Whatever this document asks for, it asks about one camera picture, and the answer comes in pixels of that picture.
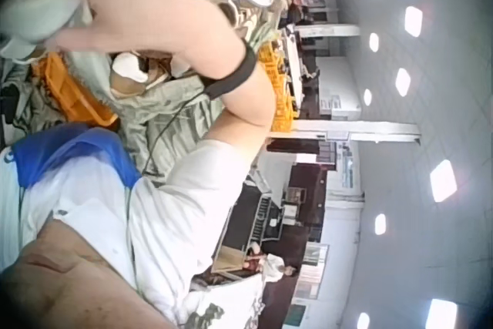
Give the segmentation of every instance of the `blue fabric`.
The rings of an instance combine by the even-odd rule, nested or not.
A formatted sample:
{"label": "blue fabric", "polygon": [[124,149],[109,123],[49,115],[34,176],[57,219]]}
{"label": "blue fabric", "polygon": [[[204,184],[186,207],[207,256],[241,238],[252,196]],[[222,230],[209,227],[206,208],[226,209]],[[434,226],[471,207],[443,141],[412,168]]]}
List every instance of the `blue fabric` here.
{"label": "blue fabric", "polygon": [[30,135],[12,146],[17,164],[18,184],[29,188],[48,170],[63,165],[74,157],[104,152],[119,174],[123,185],[132,188],[141,175],[119,137],[101,128],[83,123],[66,123]]}

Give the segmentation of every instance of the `white beam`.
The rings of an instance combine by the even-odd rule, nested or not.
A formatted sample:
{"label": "white beam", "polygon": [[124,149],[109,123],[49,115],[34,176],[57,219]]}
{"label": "white beam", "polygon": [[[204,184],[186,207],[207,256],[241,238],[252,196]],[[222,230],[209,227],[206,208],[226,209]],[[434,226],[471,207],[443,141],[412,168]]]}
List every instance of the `white beam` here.
{"label": "white beam", "polygon": [[325,119],[295,119],[293,130],[374,134],[419,134],[412,123],[388,123],[374,121],[331,121]]}
{"label": "white beam", "polygon": [[296,119],[293,121],[291,132],[271,133],[270,136],[318,140],[414,142],[421,138],[421,133],[417,125],[410,123]]}
{"label": "white beam", "polygon": [[359,36],[360,34],[360,26],[342,23],[300,25],[296,26],[294,29],[300,33],[302,38],[318,38],[321,36]]}

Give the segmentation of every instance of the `hand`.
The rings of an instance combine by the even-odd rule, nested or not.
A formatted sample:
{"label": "hand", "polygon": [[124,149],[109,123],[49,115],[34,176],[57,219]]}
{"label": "hand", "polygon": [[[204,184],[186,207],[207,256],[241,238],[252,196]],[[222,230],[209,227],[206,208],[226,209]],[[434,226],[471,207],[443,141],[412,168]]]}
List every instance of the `hand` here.
{"label": "hand", "polygon": [[[89,2],[96,11],[93,24],[86,29],[62,30],[50,44],[103,52],[162,50],[180,54],[199,72],[217,78],[232,72],[243,58],[243,46],[226,17],[207,0]],[[223,60],[215,63],[218,55]]]}

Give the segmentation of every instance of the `white shirt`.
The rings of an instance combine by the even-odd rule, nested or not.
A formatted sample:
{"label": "white shirt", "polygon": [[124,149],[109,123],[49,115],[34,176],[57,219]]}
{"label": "white shirt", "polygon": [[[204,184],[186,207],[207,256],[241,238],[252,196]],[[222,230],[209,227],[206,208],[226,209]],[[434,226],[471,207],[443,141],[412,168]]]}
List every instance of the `white shirt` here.
{"label": "white shirt", "polygon": [[165,186],[155,188],[142,178],[129,192],[102,153],[71,159],[26,190],[19,253],[52,212],[149,303],[176,321],[192,277],[212,263],[249,167],[234,147],[204,140],[175,165]]}
{"label": "white shirt", "polygon": [[280,271],[280,268],[284,267],[284,260],[273,254],[268,254],[267,259],[263,265],[263,275],[267,283],[275,283],[279,281],[284,273]]}

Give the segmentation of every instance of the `ceiling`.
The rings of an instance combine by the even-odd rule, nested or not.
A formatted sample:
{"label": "ceiling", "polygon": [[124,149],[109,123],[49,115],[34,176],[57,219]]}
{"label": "ceiling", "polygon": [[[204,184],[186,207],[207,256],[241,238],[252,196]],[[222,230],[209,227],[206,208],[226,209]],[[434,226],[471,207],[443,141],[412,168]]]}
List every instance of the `ceiling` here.
{"label": "ceiling", "polygon": [[[421,34],[404,11],[423,12]],[[360,38],[343,42],[358,89],[373,94],[363,119],[417,123],[421,145],[360,144],[366,205],[342,328],[360,313],[369,328],[423,328],[431,299],[454,301],[474,323],[493,292],[491,206],[491,28],[493,0],[337,0],[341,23]],[[380,48],[368,47],[371,32]],[[411,77],[397,92],[399,68]],[[435,203],[430,172],[451,161],[457,192]],[[387,232],[377,236],[384,213]]]}

